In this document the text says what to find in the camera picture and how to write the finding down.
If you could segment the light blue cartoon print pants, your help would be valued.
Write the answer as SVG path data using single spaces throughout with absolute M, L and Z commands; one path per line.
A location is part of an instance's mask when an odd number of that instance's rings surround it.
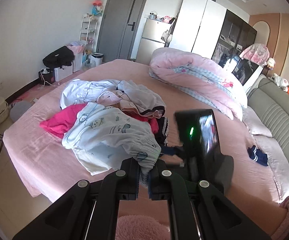
M 71 149 L 80 164 L 92 175 L 118 170 L 122 162 L 134 158 L 140 165 L 140 180 L 148 184 L 161 147 L 149 123 L 136 120 L 120 109 L 89 102 L 65 133 L 62 145 Z

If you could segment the pink bed sheet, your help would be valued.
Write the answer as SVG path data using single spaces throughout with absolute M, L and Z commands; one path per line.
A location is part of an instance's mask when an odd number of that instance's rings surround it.
M 40 98 L 3 136 L 29 192 L 52 206 L 16 239 L 113 239 L 119 205 L 138 196 L 168 204 L 172 239 L 287 239 L 289 194 L 251 195 L 267 168 L 234 124 L 247 103 L 220 67 L 150 68 L 114 60 Z

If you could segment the navy blue striped socks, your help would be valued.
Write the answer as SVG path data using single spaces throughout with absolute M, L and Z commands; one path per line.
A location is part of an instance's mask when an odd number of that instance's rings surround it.
M 262 166 L 268 166 L 268 155 L 263 153 L 259 148 L 257 148 L 255 145 L 252 147 L 249 147 L 247 149 L 247 153 L 249 155 L 249 158 L 262 165 Z

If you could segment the navy white striped garment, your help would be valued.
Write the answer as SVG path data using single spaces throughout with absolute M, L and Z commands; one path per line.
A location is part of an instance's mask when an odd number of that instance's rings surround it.
M 161 117 L 157 119 L 158 132 L 155 134 L 155 139 L 159 145 L 167 146 L 168 144 L 168 132 L 169 132 L 169 122 L 168 118 Z

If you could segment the pink folded quilt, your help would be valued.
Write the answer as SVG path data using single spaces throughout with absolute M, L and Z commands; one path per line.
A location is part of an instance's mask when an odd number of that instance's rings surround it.
M 149 76 L 209 105 L 231 120 L 242 120 L 247 96 L 239 80 L 214 61 L 173 48 L 156 49 Z

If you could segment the white grey hooded jacket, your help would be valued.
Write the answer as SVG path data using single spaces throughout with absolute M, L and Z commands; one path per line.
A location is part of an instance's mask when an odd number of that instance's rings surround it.
M 166 111 L 166 105 L 159 94 L 132 80 L 72 80 L 61 93 L 60 108 L 88 102 L 106 107 L 116 106 L 123 112 L 146 118 L 161 118 Z

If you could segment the magenta pink garment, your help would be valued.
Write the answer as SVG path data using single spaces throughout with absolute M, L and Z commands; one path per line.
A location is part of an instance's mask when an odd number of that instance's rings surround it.
M 48 120 L 42 121 L 39 124 L 39 127 L 48 133 L 63 139 L 65 133 L 67 133 L 75 124 L 78 113 L 84 109 L 86 105 L 86 103 L 82 103 L 68 106 Z

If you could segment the green padded headboard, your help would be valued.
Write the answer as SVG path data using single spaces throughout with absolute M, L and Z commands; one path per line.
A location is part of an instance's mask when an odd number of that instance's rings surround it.
M 260 76 L 247 94 L 251 107 L 270 130 L 289 162 L 289 94 Z

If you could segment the cream pink garment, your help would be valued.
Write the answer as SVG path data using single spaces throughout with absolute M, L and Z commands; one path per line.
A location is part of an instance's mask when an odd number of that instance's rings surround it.
M 97 98 L 96 102 L 106 107 L 113 106 L 119 108 L 123 112 L 139 114 L 136 105 L 120 90 L 105 91 Z

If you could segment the pink hanging child jacket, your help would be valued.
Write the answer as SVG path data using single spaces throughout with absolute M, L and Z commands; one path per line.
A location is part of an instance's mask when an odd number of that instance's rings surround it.
M 244 49 L 240 53 L 239 57 L 242 60 L 248 60 L 259 66 L 265 66 L 270 57 L 270 52 L 266 45 L 261 43 L 254 43 Z

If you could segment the dark glass wardrobe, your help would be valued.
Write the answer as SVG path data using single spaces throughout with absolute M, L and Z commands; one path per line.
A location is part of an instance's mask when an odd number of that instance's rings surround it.
M 223 68 L 235 67 L 241 52 L 255 43 L 256 35 L 252 26 L 227 10 L 212 60 Z

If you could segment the white wardrobe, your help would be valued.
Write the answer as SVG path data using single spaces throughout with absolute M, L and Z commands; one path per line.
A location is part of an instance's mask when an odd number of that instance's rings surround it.
M 212 0 L 183 0 L 169 47 L 211 59 L 226 11 Z

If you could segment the silver refrigerator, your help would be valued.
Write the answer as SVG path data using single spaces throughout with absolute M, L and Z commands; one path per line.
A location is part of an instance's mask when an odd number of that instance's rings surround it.
M 163 48 L 165 41 L 162 39 L 163 33 L 169 31 L 171 24 L 157 20 L 146 19 L 144 31 L 141 36 L 136 62 L 149 65 L 152 53 L 159 48 Z

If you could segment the black bag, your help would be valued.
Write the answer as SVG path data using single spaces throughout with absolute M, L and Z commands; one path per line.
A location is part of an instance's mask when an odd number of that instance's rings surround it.
M 70 66 L 74 59 L 73 51 L 67 46 L 63 46 L 46 56 L 43 59 L 43 64 L 50 69 L 61 68 L 62 66 Z

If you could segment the grey door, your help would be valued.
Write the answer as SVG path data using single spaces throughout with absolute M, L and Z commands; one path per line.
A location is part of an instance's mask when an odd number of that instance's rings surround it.
M 107 0 L 96 51 L 103 62 L 130 60 L 147 0 Z

